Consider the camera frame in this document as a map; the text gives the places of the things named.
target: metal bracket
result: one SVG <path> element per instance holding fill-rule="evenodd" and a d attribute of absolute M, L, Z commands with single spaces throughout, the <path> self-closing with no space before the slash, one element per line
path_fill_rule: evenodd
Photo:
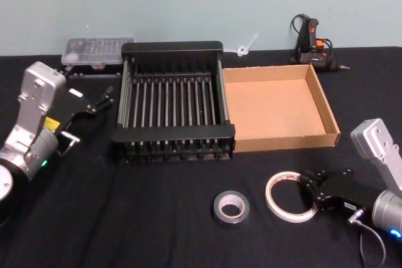
<path fill-rule="evenodd" d="M 65 77 L 41 62 L 25 70 L 21 94 L 18 100 L 18 120 L 8 136 L 5 147 L 23 156 L 39 136 L 46 113 L 58 92 L 64 88 Z"/>
<path fill-rule="evenodd" d="M 350 134 L 361 158 L 374 164 L 387 187 L 402 198 L 402 158 L 382 119 L 364 121 Z"/>

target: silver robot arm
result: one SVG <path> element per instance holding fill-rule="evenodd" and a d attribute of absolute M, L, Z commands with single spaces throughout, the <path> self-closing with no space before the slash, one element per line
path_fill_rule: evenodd
<path fill-rule="evenodd" d="M 58 147 L 57 138 L 44 124 L 65 84 L 61 73 L 41 62 L 25 70 L 17 123 L 0 149 L 0 223 L 7 218 L 17 192 Z"/>
<path fill-rule="evenodd" d="M 370 160 L 388 190 L 377 198 L 372 210 L 375 226 L 402 236 L 402 158 L 382 119 L 364 121 L 350 134 L 361 158 Z"/>

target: roll of tape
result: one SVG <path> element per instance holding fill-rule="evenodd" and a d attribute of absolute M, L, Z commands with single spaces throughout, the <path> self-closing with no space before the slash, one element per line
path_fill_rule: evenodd
<path fill-rule="evenodd" d="M 282 180 L 293 180 L 300 182 L 300 174 L 296 172 L 280 172 L 275 174 L 268 180 L 265 187 L 265 200 L 268 205 L 268 208 L 282 220 L 291 222 L 291 223 L 301 223 L 309 221 L 309 219 L 313 218 L 315 213 L 317 212 L 317 204 L 313 203 L 313 206 L 310 210 L 305 213 L 288 213 L 281 209 L 273 200 L 271 195 L 272 187 Z"/>
<path fill-rule="evenodd" d="M 226 205 L 234 205 L 239 209 L 239 214 L 234 216 L 226 215 L 223 208 Z M 224 227 L 236 227 L 242 224 L 250 212 L 250 205 L 247 198 L 238 191 L 224 191 L 217 195 L 214 201 L 215 219 Z"/>

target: clear plastic lid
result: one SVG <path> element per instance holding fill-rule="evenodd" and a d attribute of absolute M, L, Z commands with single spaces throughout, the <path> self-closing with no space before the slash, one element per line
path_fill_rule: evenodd
<path fill-rule="evenodd" d="M 121 46 L 134 38 L 72 38 L 62 56 L 63 65 L 90 65 L 103 69 L 105 65 L 121 64 Z"/>

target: white tape roll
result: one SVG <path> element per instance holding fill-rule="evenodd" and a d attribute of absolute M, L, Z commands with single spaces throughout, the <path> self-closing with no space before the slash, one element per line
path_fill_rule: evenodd
<path fill-rule="evenodd" d="M 265 200 L 268 208 L 282 220 L 291 222 L 291 223 L 301 223 L 309 221 L 312 217 L 314 217 L 317 212 L 317 204 L 313 203 L 313 207 L 305 213 L 288 213 L 282 210 L 273 200 L 271 195 L 272 187 L 282 180 L 293 180 L 300 182 L 300 174 L 296 172 L 280 172 L 275 174 L 268 180 L 265 187 Z"/>

